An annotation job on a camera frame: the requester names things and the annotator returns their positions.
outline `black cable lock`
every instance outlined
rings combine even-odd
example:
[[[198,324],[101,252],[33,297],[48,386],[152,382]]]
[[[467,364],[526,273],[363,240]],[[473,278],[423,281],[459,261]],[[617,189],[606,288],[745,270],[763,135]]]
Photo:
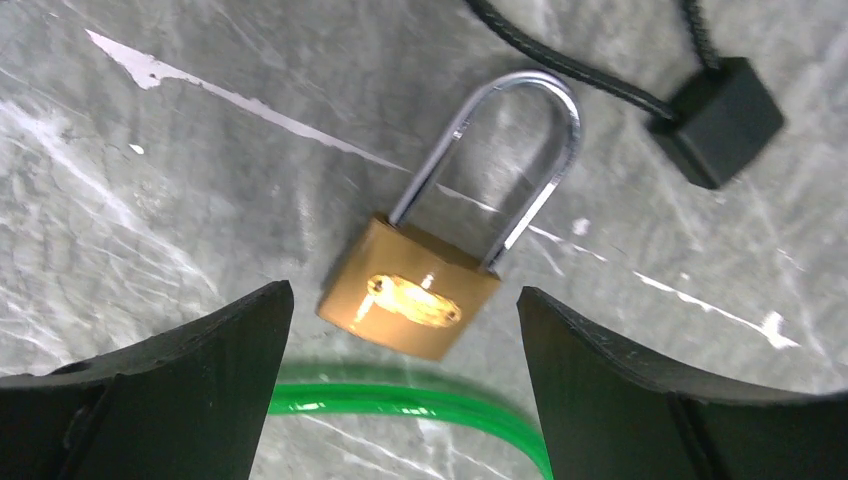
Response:
[[[501,39],[536,62],[650,113],[648,131],[689,182],[718,189],[771,141],[783,127],[783,114],[747,58],[716,54],[697,0],[679,1],[702,68],[670,102],[534,40],[487,0],[465,3]]]

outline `green cable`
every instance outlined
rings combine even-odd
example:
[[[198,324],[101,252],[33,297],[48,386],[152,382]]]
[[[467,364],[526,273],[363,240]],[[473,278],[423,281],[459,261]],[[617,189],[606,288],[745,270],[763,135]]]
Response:
[[[270,415],[355,413],[426,418],[476,428],[530,457],[553,480],[545,440],[527,422],[486,402],[413,387],[371,384],[286,384],[274,387]]]

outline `silver metal shackle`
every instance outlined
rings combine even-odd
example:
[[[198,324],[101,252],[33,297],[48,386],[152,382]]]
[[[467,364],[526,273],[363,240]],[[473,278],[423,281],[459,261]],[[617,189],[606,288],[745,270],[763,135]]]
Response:
[[[574,93],[571,89],[555,76],[539,70],[522,70],[509,73],[478,88],[462,105],[462,108],[454,116],[448,128],[439,138],[436,146],[427,157],[424,165],[415,173],[412,182],[403,192],[395,208],[389,214],[389,224],[397,228],[406,221],[410,210],[418,203],[421,197],[435,183],[439,174],[447,165],[450,153],[459,139],[465,133],[471,123],[470,117],[478,106],[490,94],[502,90],[510,90],[514,87],[527,85],[540,88],[555,97],[563,117],[568,121],[566,140],[563,141],[556,160],[547,170],[544,183],[536,186],[533,194],[524,202],[519,211],[512,217],[506,228],[495,240],[494,245],[483,257],[480,269],[492,272],[495,265],[515,244],[518,237],[524,232],[533,217],[548,200],[559,182],[574,164],[580,145],[581,128],[580,112]]]

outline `gray marble surface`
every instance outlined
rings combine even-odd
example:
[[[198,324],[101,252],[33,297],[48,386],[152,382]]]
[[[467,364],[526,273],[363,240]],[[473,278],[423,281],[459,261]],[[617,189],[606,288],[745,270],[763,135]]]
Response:
[[[673,0],[496,3],[660,96],[696,68]],[[461,1],[0,1],[0,373],[49,372],[284,278],[297,306],[281,381],[437,375],[534,414],[513,305],[536,285],[692,365],[845,388],[848,2],[703,3],[718,47],[752,58],[779,99],[785,131],[707,192],[663,158],[641,112],[572,83],[586,124],[579,164],[502,264],[499,293],[432,364],[313,309],[331,265],[391,207],[464,96],[527,65]],[[475,253],[551,133],[534,93],[505,95],[478,120],[450,190],[413,216]],[[393,370],[369,377],[362,365]],[[536,475],[474,431],[344,416],[270,418],[253,471]]]

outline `black padlock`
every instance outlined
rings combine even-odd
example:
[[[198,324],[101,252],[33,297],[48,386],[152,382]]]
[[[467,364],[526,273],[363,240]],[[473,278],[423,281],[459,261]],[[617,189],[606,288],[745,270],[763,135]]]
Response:
[[[656,118],[651,135],[693,184],[717,189],[744,169],[783,127],[784,119],[747,58],[724,58],[670,102],[675,120]]]

